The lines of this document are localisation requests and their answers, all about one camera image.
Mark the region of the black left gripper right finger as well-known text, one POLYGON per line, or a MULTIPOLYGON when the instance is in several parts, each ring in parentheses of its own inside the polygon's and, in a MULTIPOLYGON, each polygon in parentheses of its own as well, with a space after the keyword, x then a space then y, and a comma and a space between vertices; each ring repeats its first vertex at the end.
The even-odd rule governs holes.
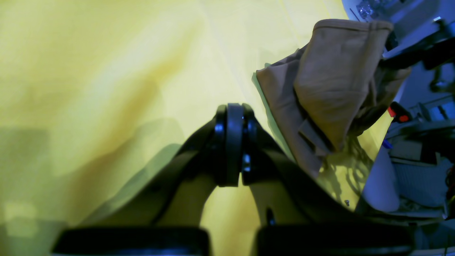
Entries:
POLYGON ((367 220, 336 202, 281 150, 242 104, 242 183, 255 200, 260 228, 252 256, 408 256, 403 226, 367 220))

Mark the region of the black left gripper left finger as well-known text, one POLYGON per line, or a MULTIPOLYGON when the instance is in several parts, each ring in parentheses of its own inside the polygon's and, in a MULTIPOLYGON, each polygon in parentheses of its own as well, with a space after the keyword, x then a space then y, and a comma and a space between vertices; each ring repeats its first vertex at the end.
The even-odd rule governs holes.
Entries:
POLYGON ((216 187, 236 185, 236 105, 218 107, 170 162, 115 213, 64 231, 53 256, 209 256, 199 227, 216 187))

